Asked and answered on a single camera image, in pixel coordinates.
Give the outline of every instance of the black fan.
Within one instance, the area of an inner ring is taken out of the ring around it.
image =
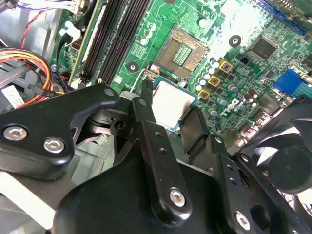
[[[312,100],[300,96],[241,152],[252,155],[279,191],[294,197],[294,210],[312,226],[312,217],[298,198],[312,191]]]

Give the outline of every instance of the cable bundle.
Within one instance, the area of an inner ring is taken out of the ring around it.
[[[20,0],[16,7],[28,11],[45,11],[51,9],[67,9],[69,11],[74,11],[76,4],[75,1]]]
[[[36,70],[40,69],[45,74],[46,80],[43,83],[42,89],[43,90],[53,90],[53,78],[52,78],[52,71],[49,63],[40,55],[37,55],[33,52],[29,52],[26,50],[15,49],[15,48],[0,48],[0,64],[16,59],[21,59],[25,61],[28,65],[35,68]],[[36,95],[30,101],[25,103],[24,105],[20,106],[23,107],[25,105],[39,102],[48,99],[48,97]]]

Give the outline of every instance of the purple wire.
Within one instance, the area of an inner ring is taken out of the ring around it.
[[[20,5],[16,5],[16,7],[20,8],[20,9],[23,9],[23,10],[26,10],[26,11],[48,11],[48,10],[52,10],[52,8],[39,8],[39,9],[36,9],[36,8],[28,8],[28,7],[20,6]]]

